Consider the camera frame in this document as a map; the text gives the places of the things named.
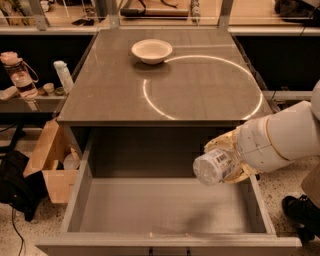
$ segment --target black bag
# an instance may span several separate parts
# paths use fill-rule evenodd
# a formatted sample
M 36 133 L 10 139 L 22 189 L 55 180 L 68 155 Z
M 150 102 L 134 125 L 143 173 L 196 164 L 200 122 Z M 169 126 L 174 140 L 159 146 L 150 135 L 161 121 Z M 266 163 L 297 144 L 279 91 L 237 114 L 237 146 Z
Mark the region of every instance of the black bag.
M 40 198 L 47 195 L 43 174 L 36 172 L 26 178 L 23 171 L 29 158 L 13 150 L 4 156 L 0 164 L 0 202 L 23 212 L 31 221 Z
M 284 21 L 320 27 L 320 6 L 314 7 L 303 0 L 275 0 L 275 12 Z

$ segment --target drawer front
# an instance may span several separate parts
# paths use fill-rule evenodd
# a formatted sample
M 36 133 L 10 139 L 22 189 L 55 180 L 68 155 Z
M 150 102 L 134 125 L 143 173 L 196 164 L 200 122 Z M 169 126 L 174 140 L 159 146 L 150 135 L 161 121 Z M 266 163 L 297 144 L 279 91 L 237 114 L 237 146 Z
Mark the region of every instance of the drawer front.
M 211 239 L 198 237 L 183 240 L 172 237 L 153 242 L 132 237 L 130 241 L 119 241 L 95 233 L 66 234 L 60 238 L 44 239 L 37 246 L 52 256 L 287 256 L 300 246 L 300 242 L 296 238 L 248 234 L 215 235 Z

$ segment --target drawer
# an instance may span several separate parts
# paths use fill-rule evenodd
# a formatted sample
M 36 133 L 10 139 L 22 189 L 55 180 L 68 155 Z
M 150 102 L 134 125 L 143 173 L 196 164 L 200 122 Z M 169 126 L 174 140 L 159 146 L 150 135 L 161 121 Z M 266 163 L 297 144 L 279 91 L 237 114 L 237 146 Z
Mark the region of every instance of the drawer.
M 192 162 L 217 127 L 93 128 L 48 255 L 289 255 L 255 176 L 202 185 Z

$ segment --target water bottle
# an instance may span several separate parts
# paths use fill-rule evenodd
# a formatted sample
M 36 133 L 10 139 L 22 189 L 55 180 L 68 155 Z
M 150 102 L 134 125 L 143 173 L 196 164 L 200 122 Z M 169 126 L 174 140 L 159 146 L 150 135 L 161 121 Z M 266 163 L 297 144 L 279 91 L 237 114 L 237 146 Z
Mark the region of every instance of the water bottle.
M 70 75 L 69 69 L 67 67 L 67 64 L 61 60 L 58 60 L 55 61 L 53 65 L 57 71 L 58 77 L 60 79 L 64 91 L 66 92 L 66 94 L 69 94 L 73 88 L 74 83 Z
M 238 171 L 240 159 L 236 152 L 213 149 L 197 157 L 193 162 L 193 171 L 198 180 L 207 186 L 223 182 L 229 174 Z
M 32 99 L 38 95 L 38 90 L 34 84 L 38 82 L 37 74 L 22 58 L 18 57 L 16 52 L 3 52 L 0 59 L 22 98 Z M 31 78 L 28 68 L 36 75 L 37 80 Z

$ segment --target plastic bottle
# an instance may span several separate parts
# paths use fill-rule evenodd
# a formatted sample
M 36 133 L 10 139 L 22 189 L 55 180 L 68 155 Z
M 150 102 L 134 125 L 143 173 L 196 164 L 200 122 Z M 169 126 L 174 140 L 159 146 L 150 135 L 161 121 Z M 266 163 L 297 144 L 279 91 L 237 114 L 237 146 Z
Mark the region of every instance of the plastic bottle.
M 70 75 L 69 69 L 67 67 L 67 64 L 61 60 L 58 60 L 55 61 L 53 65 L 57 71 L 64 91 L 66 92 L 66 94 L 69 94 L 73 88 L 74 83 Z
M 236 152 L 213 149 L 193 162 L 193 171 L 198 180 L 207 186 L 223 182 L 223 179 L 240 168 Z

